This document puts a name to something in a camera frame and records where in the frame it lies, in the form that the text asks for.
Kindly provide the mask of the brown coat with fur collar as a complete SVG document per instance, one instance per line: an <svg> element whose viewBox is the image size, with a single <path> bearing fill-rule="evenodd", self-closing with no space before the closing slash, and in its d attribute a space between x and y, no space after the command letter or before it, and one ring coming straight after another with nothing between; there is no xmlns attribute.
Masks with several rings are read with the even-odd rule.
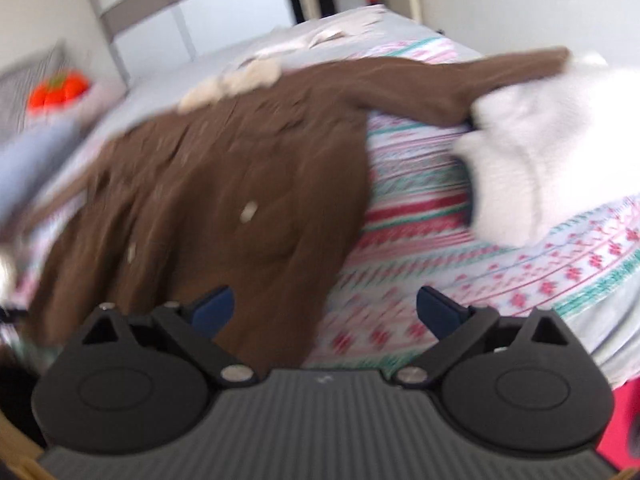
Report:
<svg viewBox="0 0 640 480"><path fill-rule="evenodd" d="M455 127L481 96L569 59L560 47L327 62L130 129L70 186L86 200L49 252L22 335L58 350L104 302L142 315L227 286L218 346L259 374L298 367L368 208L369 114Z"/></svg>

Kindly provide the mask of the patterned pink teal blanket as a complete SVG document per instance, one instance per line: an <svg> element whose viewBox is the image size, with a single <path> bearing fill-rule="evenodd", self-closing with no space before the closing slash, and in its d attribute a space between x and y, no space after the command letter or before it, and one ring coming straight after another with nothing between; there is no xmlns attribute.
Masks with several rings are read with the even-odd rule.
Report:
<svg viewBox="0 0 640 480"><path fill-rule="evenodd" d="M397 41L346 60L384 56L425 64L463 63L454 45L442 37L413 44ZM413 310L416 292L424 285L505 314L554 309L564 318L585 315L588 328L603 323L604 298L639 270L638 200L626 198L578 214L531 248L483 243L466 227L470 199L465 175L450 154L466 130L466 121L436 127L381 112L369 114L368 208L303 363L384 370L401 366L433 342ZM101 146L87 169L125 132ZM35 212L21 234L11 300L27 315L53 244L85 203L85 194L71 193L70 186L87 169Z"/></svg>

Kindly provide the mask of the white fleece garment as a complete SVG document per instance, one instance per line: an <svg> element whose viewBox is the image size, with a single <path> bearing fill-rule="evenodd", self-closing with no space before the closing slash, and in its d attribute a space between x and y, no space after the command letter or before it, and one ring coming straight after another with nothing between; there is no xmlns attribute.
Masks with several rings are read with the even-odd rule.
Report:
<svg viewBox="0 0 640 480"><path fill-rule="evenodd" d="M571 218L639 194L639 69L597 55L472 106L454 142L471 185L470 230L524 247Z"/></svg>

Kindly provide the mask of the blue grey pillow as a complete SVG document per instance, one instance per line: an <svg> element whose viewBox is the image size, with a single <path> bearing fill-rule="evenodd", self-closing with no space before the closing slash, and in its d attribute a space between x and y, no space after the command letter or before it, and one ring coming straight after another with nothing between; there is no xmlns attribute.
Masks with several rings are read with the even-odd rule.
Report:
<svg viewBox="0 0 640 480"><path fill-rule="evenodd" d="M35 125L1 148L1 229L55 174L84 138L77 119Z"/></svg>

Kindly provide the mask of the pink pillow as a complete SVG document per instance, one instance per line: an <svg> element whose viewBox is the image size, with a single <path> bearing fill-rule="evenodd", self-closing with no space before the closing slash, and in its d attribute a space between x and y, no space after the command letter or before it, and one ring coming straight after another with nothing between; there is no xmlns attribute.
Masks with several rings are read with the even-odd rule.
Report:
<svg viewBox="0 0 640 480"><path fill-rule="evenodd" d="M127 87L119 81L100 81L81 98L74 109L79 125L87 128L100 120L127 94Z"/></svg>

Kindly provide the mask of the orange pumpkin plush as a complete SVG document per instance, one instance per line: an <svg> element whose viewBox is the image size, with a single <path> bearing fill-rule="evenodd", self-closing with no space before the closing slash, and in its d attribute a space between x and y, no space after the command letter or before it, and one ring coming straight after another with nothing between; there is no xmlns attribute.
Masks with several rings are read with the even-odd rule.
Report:
<svg viewBox="0 0 640 480"><path fill-rule="evenodd" d="M77 101L91 88L91 82L76 70L61 70L41 81L27 100L29 113L53 110Z"/></svg>

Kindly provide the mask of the grey quilted pillow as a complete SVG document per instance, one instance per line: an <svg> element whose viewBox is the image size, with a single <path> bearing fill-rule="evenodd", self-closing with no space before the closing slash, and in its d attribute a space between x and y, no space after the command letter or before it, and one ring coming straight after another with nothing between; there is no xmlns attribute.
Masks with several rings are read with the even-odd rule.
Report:
<svg viewBox="0 0 640 480"><path fill-rule="evenodd" d="M10 140L24 130L29 93L39 81L66 65L64 44L22 58L1 71L1 140Z"/></svg>

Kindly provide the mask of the beige folded sheet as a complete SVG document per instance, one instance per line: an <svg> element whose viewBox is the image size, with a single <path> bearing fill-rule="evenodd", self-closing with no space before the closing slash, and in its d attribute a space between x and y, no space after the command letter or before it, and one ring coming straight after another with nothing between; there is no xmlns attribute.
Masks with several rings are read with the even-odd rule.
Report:
<svg viewBox="0 0 640 480"><path fill-rule="evenodd" d="M387 12L385 6L362 6L329 18L310 20L288 29L278 29L265 36L243 53L235 65L243 67L266 58L305 52L334 41L351 40L370 34L373 26L382 21Z"/></svg>

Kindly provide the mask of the white grey sliding wardrobe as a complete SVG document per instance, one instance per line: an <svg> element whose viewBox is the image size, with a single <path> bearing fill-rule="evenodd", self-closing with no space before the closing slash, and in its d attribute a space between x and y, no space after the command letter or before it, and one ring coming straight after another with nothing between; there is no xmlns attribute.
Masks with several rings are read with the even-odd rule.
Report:
<svg viewBox="0 0 640 480"><path fill-rule="evenodd" d="M303 21L298 0L91 0L128 82Z"/></svg>

